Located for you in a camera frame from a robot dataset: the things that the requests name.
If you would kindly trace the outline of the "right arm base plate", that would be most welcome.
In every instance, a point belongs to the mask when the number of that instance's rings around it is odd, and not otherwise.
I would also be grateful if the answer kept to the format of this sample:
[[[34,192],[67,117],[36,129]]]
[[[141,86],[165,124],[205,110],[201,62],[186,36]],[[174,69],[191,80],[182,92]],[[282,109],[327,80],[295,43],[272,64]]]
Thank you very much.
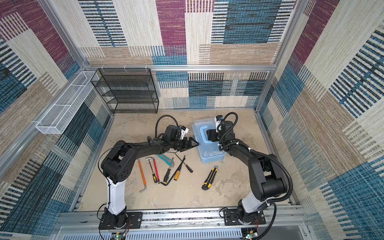
[[[248,214],[238,209],[222,208],[219,210],[219,215],[224,219],[226,226],[266,224],[263,212]]]

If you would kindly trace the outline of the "wooden handled screwdriver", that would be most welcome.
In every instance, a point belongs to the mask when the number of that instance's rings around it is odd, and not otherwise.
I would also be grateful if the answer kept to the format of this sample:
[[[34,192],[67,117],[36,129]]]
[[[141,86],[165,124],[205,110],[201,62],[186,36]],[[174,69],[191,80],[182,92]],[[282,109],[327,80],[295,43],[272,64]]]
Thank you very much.
[[[182,165],[184,164],[184,161],[185,159],[182,160],[182,162],[180,163],[180,165],[178,166],[176,172],[175,172],[175,175],[174,175],[174,180],[177,181],[179,176],[180,176],[180,172],[181,172],[181,168],[182,168]]]

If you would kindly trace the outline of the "teal utility knife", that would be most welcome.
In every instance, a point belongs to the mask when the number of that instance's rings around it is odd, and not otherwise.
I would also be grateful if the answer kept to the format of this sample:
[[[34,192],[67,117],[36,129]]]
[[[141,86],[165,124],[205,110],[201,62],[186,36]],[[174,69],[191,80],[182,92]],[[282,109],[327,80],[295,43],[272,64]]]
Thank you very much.
[[[163,160],[170,168],[173,168],[175,163],[172,159],[168,158],[164,154],[158,155],[158,157]]]

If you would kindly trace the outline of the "black yellow utility knife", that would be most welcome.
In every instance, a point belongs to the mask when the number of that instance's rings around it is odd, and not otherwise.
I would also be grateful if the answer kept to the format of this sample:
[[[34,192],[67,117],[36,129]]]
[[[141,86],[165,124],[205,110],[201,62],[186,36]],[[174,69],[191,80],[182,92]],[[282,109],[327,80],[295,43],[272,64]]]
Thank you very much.
[[[208,190],[212,186],[212,183],[215,179],[217,171],[218,171],[218,166],[214,166],[212,168],[212,170],[210,171],[210,174],[208,175],[207,179],[205,180],[205,182],[202,185],[202,189],[204,191]]]

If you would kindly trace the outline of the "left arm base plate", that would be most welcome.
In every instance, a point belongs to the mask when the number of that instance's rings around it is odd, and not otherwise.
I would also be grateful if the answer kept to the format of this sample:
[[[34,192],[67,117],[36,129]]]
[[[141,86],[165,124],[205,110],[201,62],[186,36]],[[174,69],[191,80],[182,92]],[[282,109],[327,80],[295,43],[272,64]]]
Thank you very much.
[[[124,208],[119,214],[110,213],[105,208],[99,224],[99,230],[130,230],[139,229],[142,224],[143,212],[128,212]]]

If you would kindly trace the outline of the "light blue plastic toolbox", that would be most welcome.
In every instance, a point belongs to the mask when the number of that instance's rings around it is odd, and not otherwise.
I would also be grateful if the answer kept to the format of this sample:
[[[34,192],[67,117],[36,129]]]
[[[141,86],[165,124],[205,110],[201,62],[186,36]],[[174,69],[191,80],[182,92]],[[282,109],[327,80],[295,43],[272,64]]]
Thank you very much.
[[[224,159],[226,152],[219,151],[217,142],[208,140],[207,130],[216,128],[214,118],[196,120],[193,123],[193,132],[195,140],[199,143],[198,150],[202,163],[221,161]]]

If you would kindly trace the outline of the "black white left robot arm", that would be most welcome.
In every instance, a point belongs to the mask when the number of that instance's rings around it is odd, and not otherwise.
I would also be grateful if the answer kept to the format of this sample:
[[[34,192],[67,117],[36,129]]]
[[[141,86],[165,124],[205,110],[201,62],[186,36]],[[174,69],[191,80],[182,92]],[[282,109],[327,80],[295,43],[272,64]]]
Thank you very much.
[[[163,118],[172,119],[175,124],[167,126],[164,133],[158,133],[160,120]],[[145,142],[127,143],[118,141],[106,152],[106,157],[98,164],[99,172],[107,182],[107,207],[105,214],[113,217],[125,213],[125,184],[132,173],[135,162],[151,155],[161,155],[169,150],[184,152],[198,147],[200,144],[192,137],[186,137],[188,128],[179,125],[177,120],[171,115],[159,117],[155,125],[155,136],[147,137]]]

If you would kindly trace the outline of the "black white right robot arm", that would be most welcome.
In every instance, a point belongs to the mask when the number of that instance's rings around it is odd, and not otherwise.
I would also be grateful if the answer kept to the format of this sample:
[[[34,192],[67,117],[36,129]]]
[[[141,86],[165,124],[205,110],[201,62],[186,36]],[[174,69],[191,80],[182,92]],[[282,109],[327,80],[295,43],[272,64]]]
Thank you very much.
[[[215,129],[207,130],[208,140],[218,143],[219,150],[241,160],[247,165],[251,192],[238,203],[239,223],[250,224],[263,210],[290,198],[293,180],[288,170],[273,154],[263,154],[236,138],[234,127],[238,115],[230,112],[215,117]]]

